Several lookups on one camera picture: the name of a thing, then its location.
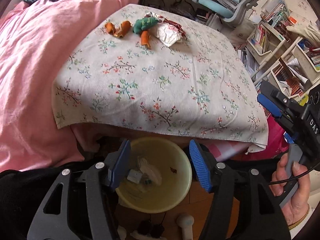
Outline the white crumpled wrapper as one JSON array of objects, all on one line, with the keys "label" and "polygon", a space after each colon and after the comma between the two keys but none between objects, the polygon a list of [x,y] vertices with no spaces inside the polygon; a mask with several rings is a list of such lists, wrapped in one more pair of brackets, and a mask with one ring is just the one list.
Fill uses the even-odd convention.
[{"label": "white crumpled wrapper", "polygon": [[183,40],[183,36],[179,30],[168,23],[158,23],[150,29],[150,32],[167,47],[171,47],[175,43],[182,42]]}]

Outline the yellow trash bin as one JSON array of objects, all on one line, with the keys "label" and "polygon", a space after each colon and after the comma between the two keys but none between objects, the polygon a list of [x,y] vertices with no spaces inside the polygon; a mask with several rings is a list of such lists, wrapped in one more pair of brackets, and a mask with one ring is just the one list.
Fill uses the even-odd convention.
[{"label": "yellow trash bin", "polygon": [[119,204],[143,213],[176,207],[189,192],[190,161],[174,142],[146,137],[131,141],[128,171],[116,192]]}]

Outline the pink bed duvet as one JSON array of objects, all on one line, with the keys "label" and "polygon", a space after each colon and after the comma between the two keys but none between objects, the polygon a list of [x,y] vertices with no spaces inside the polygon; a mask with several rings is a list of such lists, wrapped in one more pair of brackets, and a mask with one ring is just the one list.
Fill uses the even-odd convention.
[{"label": "pink bed duvet", "polygon": [[108,16],[138,0],[40,0],[1,19],[1,170],[82,161],[69,128],[58,129],[52,83],[76,46]]}]

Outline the orange peel piece near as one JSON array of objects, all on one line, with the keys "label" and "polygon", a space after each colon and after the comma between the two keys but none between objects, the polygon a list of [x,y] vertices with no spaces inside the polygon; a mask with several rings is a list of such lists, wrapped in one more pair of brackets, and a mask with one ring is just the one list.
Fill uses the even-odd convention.
[{"label": "orange peel piece near", "polygon": [[142,31],[140,35],[140,44],[147,49],[151,49],[149,39],[150,39],[149,31],[148,30]]}]

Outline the pink shopping bag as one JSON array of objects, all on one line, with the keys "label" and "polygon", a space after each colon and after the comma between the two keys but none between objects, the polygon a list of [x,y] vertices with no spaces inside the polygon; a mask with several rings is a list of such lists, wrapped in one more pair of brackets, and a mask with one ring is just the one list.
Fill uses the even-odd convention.
[{"label": "pink shopping bag", "polygon": [[289,149],[289,144],[284,138],[284,129],[276,123],[269,115],[264,123],[264,131],[255,133],[255,137],[250,138],[252,144],[247,150],[232,157],[233,160],[254,161],[272,159]]}]

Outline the white book shelf rack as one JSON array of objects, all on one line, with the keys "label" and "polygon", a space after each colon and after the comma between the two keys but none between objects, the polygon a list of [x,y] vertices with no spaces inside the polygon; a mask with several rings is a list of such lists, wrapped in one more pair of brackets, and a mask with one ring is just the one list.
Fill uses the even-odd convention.
[{"label": "white book shelf rack", "polygon": [[319,84],[319,32],[298,24],[285,0],[269,0],[246,44],[248,72],[256,87],[267,80],[300,100]]}]

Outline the floral white table cloth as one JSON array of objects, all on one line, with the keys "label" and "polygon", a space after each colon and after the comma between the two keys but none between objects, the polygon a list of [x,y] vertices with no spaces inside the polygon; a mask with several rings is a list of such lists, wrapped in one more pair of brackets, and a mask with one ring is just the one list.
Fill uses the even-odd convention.
[{"label": "floral white table cloth", "polygon": [[157,10],[187,39],[151,49],[104,24],[73,50],[53,82],[58,128],[90,122],[179,137],[249,142],[267,121],[255,86],[225,35]]}]

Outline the red snack wrapper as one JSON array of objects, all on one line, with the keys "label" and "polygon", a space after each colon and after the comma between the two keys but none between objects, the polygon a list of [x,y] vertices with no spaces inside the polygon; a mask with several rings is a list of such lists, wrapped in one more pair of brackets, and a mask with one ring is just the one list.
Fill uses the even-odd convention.
[{"label": "red snack wrapper", "polygon": [[147,12],[146,15],[144,17],[154,17],[156,18],[159,22],[162,22],[162,23],[167,23],[169,25],[172,25],[174,26],[178,32],[182,35],[182,37],[186,40],[187,39],[187,35],[185,33],[185,31],[183,30],[182,26],[179,24],[179,23],[176,23],[174,21],[171,21],[167,18],[165,18],[164,16],[162,15],[159,15],[159,14],[156,14],[154,12]]}]

